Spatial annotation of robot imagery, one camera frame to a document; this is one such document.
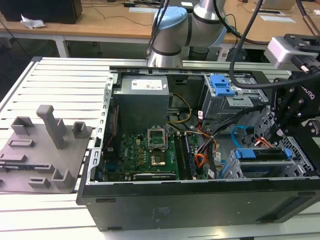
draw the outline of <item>black box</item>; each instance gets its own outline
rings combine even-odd
[[[1,0],[0,11],[7,21],[20,21],[22,14],[44,23],[75,24],[82,6],[81,0]]]

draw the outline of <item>green motherboard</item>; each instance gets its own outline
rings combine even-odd
[[[132,174],[138,173],[174,174],[177,180],[181,180],[183,173],[179,168],[181,159],[177,155],[177,139],[176,134],[166,134],[164,143],[162,135],[151,135],[150,143],[164,143],[166,150],[154,149],[149,151],[147,134],[123,134],[117,163],[105,163],[103,171],[107,176],[106,180],[108,182],[130,181]],[[187,139],[190,150],[189,159],[192,156],[193,161],[194,152],[198,149],[198,138],[194,134],[189,134]],[[201,171],[197,172],[198,174],[195,174],[196,179],[205,179],[205,175]]]

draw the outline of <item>blue drive latch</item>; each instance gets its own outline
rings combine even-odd
[[[236,95],[224,75],[210,75],[210,82],[215,90],[215,95],[220,97],[233,97]]]

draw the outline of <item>floor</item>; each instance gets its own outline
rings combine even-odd
[[[8,90],[18,79],[20,74],[29,64],[30,59],[34,56],[42,57],[59,57],[56,44],[52,40],[39,39],[15,39],[10,40],[12,44],[11,49],[6,49],[0,45],[0,101],[6,95]],[[103,53],[98,53],[99,48],[93,42],[72,41],[68,43],[70,57],[72,58],[114,58],[114,59],[144,59],[146,44],[135,44],[132,47],[131,43],[102,43]],[[207,61],[216,61],[219,54],[219,48],[212,48],[208,54]],[[188,48],[182,49],[182,58],[184,60],[201,61],[206,57],[206,48],[194,48],[192,58],[188,58]],[[243,50],[237,57],[237,62],[248,62],[250,60],[247,52]]]

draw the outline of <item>yellow wire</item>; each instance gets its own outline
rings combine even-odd
[[[178,120],[178,121],[167,121],[167,123],[169,123],[169,124],[181,124],[181,123],[184,123],[184,122],[188,121],[191,118],[192,109],[191,109],[189,103],[187,103],[187,101],[182,96],[180,96],[180,95],[178,95],[176,93],[174,93],[173,95],[176,95],[178,98],[180,98],[187,105],[187,107],[189,108],[189,115],[188,115],[188,117],[186,119]]]

